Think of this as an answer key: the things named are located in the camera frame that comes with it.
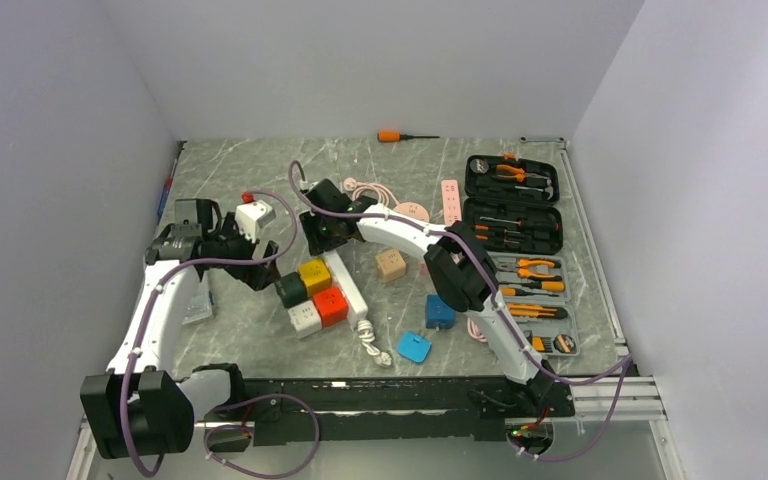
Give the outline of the dark blue cube adapter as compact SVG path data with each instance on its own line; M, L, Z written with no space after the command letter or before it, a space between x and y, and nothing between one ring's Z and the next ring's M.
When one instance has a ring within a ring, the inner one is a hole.
M449 330L456 323L456 312L449 307L439 295L426 296L425 328L434 330Z

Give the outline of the red cube adapter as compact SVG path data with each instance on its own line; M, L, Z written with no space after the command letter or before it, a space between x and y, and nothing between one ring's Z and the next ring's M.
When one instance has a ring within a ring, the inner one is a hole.
M348 317L349 305L337 286L331 286L314 294L311 300L323 328L336 325Z

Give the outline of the white power strip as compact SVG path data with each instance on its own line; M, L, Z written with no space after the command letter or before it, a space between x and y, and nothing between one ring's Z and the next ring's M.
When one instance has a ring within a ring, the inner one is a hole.
M353 331L358 329L361 320L366 320L369 307L342 258L336 251L328 251L321 259L329 269L333 283L341 290L348 304L347 320Z

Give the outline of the clear plastic screw box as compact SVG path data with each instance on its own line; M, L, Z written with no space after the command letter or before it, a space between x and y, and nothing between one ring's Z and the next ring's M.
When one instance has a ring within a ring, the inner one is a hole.
M214 298L209 275L204 274L195 294L190 299L183 325L198 325L210 320L214 315Z

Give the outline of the beige cube adapter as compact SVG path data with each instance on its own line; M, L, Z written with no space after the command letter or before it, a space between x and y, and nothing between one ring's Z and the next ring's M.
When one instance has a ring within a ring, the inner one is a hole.
M393 282L407 273L407 264L397 249L388 249L375 256L377 272L384 283Z

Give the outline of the pink power strip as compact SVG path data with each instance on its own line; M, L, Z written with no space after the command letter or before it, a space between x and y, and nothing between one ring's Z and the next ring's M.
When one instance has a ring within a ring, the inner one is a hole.
M452 226L462 220L460 186L455 179L441 181L443 220L446 226Z

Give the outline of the black tool case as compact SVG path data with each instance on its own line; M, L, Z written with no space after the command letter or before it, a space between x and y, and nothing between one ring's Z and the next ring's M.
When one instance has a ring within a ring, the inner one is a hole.
M522 168L524 182L501 180L500 164ZM491 252L554 255L563 247L563 221L555 207L560 181L555 167L513 154L472 155L466 160L463 221Z

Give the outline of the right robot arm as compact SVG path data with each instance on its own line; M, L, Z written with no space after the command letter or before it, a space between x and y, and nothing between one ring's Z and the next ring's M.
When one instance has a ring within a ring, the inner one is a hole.
M313 214L337 221L326 227L330 238L324 250L333 242L357 239L422 259L436 293L453 310L472 318L485 336L504 376L514 384L510 392L515 409L534 415L548 404L554 371L516 325L499 291L495 264L469 226L420 222L375 201L351 202L333 211L331 205L347 199L333 182L321 180L305 192L295 180L290 185Z

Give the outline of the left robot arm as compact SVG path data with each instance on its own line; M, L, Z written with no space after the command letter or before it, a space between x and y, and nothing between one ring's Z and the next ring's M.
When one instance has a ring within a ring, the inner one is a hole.
M128 331L104 373L84 379L80 400L100 455L163 457L188 449L194 424L213 411L224 420L247 406L234 363L196 368L182 381L170 370L191 300L211 268L220 268L254 291L276 282L278 245L255 258L260 231L275 217L272 206L246 194L227 214L209 199L184 199L174 219L146 249L142 291Z

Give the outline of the white cube adapter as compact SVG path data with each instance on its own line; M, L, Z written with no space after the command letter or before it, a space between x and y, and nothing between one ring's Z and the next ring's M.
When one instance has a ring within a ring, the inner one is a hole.
M322 319L312 300L287 310L290 323L298 339L304 339L322 330Z

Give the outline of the yellow cube adapter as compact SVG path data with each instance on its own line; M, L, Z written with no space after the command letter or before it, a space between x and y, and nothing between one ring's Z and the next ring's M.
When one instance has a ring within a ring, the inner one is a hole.
M331 272L321 258L314 258L300 264L297 267L297 273L308 298L332 286Z

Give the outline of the grey tool tray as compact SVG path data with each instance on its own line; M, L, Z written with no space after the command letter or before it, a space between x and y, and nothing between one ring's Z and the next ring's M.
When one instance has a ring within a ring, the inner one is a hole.
M567 270L558 256L491 253L502 299L532 348L546 357L580 354Z

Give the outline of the light blue cube adapter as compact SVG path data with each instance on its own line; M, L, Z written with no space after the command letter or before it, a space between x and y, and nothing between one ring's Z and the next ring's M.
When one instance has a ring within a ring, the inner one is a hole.
M397 353L414 364L422 364L428 358L432 343L417 332L407 331L399 339Z

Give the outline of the green cube adapter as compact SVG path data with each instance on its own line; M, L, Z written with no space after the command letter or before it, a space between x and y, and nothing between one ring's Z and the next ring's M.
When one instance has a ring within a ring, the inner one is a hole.
M309 299L307 288L298 272L282 276L274 286L285 309L293 308Z

